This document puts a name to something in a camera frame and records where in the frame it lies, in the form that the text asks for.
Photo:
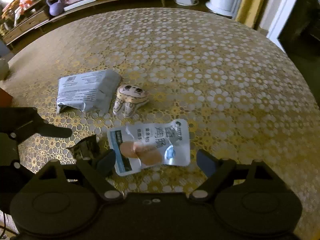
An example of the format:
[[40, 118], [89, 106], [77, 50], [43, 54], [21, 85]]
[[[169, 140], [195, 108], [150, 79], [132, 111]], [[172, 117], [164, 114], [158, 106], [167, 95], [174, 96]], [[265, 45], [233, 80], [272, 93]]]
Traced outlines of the small black wrapper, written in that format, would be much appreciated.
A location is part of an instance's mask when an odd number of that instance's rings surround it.
[[76, 160], [85, 158], [94, 159], [100, 154], [100, 147], [95, 134], [85, 137], [77, 144], [72, 147], [68, 147], [67, 149], [71, 152], [72, 157]]

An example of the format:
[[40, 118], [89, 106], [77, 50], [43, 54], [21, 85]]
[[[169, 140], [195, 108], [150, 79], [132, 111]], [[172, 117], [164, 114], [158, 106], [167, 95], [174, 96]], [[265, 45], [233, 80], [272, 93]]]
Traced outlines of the yellow curtain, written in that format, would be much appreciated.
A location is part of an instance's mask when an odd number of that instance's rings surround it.
[[254, 28], [264, 0], [241, 0], [235, 20], [250, 28]]

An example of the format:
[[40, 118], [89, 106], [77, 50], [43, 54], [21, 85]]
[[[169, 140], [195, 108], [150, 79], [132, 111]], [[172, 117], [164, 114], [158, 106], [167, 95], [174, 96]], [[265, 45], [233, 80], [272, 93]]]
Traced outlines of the purple kettlebell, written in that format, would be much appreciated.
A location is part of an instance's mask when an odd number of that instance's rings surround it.
[[46, 0], [51, 16], [59, 16], [64, 12], [63, 0]]

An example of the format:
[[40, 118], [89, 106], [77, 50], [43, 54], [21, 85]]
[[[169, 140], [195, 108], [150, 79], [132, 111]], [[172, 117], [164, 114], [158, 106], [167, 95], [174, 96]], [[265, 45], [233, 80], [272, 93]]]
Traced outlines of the silver chicken snack pouch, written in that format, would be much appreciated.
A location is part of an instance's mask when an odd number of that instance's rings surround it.
[[156, 165], [190, 164], [189, 125], [184, 119], [114, 127], [107, 137], [116, 154], [116, 173], [122, 177]]

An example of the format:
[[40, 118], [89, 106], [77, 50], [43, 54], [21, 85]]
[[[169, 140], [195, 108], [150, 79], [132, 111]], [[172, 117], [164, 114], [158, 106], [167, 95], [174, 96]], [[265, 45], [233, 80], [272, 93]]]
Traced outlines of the white printed package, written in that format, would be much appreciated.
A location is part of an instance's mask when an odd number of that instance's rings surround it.
[[61, 113], [70, 107], [107, 113], [120, 81], [121, 76], [111, 69], [62, 77], [58, 81], [56, 111]]

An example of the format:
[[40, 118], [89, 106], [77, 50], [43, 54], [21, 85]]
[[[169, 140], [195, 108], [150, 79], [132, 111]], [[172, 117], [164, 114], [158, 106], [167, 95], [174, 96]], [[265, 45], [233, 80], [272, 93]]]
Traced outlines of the small tooth plush toy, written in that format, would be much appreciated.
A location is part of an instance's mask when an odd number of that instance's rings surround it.
[[123, 113], [125, 118], [133, 116], [139, 107], [149, 101], [146, 91], [134, 85], [121, 85], [116, 92], [116, 100], [113, 106], [114, 115]]

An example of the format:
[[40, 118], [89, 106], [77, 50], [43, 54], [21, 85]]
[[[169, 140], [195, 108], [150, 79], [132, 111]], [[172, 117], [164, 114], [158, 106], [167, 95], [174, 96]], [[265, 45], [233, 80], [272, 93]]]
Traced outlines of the gold patterned tablecloth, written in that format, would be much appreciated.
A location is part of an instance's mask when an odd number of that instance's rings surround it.
[[[22, 164], [73, 162], [69, 146], [112, 127], [187, 120], [190, 156], [204, 149], [240, 164], [261, 159], [299, 197], [300, 239], [319, 239], [319, 107], [288, 56], [238, 22], [200, 11], [143, 8], [86, 17], [47, 33], [9, 61], [1, 88], [15, 106], [36, 107], [69, 139], [35, 135], [20, 145]], [[56, 112], [61, 77], [111, 69], [147, 91], [126, 119], [102, 111]]]

